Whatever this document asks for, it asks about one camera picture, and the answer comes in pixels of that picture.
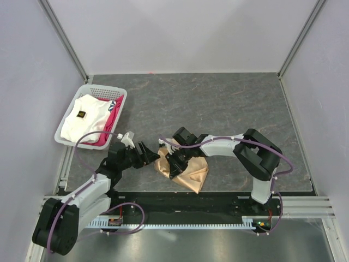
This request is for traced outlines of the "peach satin napkin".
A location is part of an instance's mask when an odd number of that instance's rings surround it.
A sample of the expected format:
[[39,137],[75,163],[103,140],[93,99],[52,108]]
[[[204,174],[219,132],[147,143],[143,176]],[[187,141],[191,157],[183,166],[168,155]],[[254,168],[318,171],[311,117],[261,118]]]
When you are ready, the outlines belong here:
[[[168,150],[165,147],[159,148],[160,158],[155,161],[154,168],[165,178],[170,178],[170,165],[165,158],[167,153]],[[171,181],[198,194],[204,185],[208,172],[208,163],[204,157],[192,158],[185,171]]]

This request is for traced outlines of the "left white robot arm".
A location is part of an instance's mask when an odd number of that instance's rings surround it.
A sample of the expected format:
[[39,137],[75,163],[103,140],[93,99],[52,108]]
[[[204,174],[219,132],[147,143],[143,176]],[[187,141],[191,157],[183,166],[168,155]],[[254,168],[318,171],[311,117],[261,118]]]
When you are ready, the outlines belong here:
[[92,177],[70,194],[45,201],[35,226],[32,242],[47,251],[68,254],[80,232],[102,213],[113,215],[119,210],[119,200],[113,188],[129,168],[139,169],[159,159],[143,142],[136,147],[114,143]]

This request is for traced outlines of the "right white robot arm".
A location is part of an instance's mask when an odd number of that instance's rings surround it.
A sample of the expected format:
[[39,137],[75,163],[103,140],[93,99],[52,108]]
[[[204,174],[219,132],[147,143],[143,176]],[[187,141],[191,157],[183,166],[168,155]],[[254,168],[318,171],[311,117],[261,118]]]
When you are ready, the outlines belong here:
[[172,140],[161,137],[159,142],[169,151],[165,158],[170,167],[170,179],[182,174],[193,158],[237,158],[253,177],[252,199],[249,202],[251,211],[262,215],[269,209],[272,178],[280,164],[282,151],[257,130],[250,128],[235,136],[196,136],[181,127],[173,134]]

